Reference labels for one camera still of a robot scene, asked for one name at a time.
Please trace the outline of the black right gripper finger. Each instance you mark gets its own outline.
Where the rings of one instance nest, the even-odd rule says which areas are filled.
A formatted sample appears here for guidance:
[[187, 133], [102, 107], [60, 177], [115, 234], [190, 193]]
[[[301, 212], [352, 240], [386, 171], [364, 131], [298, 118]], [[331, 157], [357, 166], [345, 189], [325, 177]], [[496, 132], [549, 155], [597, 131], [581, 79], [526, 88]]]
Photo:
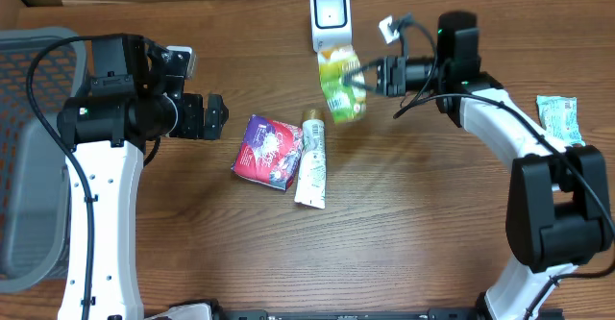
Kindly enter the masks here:
[[361, 65], [359, 67], [353, 68], [347, 72], [345, 72], [341, 78], [343, 83], [349, 83], [353, 80], [353, 78], [358, 75], [358, 74], [363, 74], [364, 72], [366, 72], [367, 70], [374, 68], [374, 67], [378, 67], [382, 64], [382, 60], [381, 59], [376, 59], [373, 61], [370, 61], [364, 65]]
[[369, 91], [369, 92], [374, 92], [377, 93], [378, 92], [378, 88], [376, 86], [371, 86], [371, 85], [367, 85], [364, 82], [358, 82], [352, 79], [342, 79], [342, 84], [344, 86], [351, 86], [354, 88], [360, 88], [363, 89], [365, 91]]

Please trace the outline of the green juice carton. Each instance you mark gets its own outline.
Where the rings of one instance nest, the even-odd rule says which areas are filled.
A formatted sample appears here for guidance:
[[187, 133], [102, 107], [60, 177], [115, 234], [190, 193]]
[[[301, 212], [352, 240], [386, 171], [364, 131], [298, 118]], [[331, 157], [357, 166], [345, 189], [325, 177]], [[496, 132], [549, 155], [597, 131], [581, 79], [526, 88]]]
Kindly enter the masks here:
[[357, 121], [366, 112], [366, 90], [343, 84], [343, 76], [360, 67], [352, 45], [338, 46], [317, 55], [320, 84], [334, 123]]

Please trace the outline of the purple red snack packet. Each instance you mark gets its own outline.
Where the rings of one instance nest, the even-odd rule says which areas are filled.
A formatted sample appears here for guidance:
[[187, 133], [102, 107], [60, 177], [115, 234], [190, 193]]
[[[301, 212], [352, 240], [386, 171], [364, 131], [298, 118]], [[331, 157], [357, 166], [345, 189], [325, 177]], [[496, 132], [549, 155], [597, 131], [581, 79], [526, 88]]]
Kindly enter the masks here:
[[253, 114], [232, 171], [240, 178], [286, 191], [303, 152], [303, 130]]

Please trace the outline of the white tube gold cap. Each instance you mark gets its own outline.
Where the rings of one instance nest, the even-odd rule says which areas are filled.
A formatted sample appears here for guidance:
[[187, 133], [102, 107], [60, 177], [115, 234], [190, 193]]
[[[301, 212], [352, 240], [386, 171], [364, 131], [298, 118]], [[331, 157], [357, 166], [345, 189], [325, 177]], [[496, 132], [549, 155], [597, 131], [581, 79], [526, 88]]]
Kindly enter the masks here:
[[325, 122], [320, 110], [303, 114], [303, 154], [299, 166], [294, 201], [297, 204], [324, 209], [326, 207]]

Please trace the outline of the teal white snack packet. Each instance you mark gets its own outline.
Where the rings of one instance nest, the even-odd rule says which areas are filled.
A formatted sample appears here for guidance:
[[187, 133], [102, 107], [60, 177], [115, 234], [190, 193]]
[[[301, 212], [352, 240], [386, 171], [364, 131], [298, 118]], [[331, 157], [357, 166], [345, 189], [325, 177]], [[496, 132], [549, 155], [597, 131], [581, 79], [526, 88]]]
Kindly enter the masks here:
[[578, 100], [576, 97], [536, 97], [536, 105], [543, 128], [568, 145], [585, 146], [578, 125]]

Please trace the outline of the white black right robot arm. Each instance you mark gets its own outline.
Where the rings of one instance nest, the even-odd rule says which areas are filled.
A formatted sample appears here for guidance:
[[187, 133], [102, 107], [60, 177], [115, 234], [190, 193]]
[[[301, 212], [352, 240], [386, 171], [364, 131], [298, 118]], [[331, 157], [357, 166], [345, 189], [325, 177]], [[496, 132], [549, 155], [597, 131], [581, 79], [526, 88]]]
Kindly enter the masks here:
[[428, 34], [433, 54], [407, 51], [373, 60], [371, 91], [406, 97], [410, 108], [435, 102], [458, 128], [479, 138], [510, 174], [505, 234], [510, 259], [498, 280], [461, 319], [555, 319], [549, 295], [568, 279], [590, 279], [585, 265], [614, 242], [605, 161], [591, 145], [550, 135], [481, 68], [472, 12], [445, 12]]

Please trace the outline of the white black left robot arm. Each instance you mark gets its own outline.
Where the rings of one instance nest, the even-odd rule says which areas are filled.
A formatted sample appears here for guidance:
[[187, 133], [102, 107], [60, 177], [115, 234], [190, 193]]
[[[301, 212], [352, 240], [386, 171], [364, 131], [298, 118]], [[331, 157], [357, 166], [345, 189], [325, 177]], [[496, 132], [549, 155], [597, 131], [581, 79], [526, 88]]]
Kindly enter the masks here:
[[141, 319], [135, 202], [162, 137], [216, 140], [229, 117], [218, 94], [185, 92], [197, 57], [135, 35], [96, 37], [94, 72], [58, 115], [71, 182], [70, 244], [60, 319]]

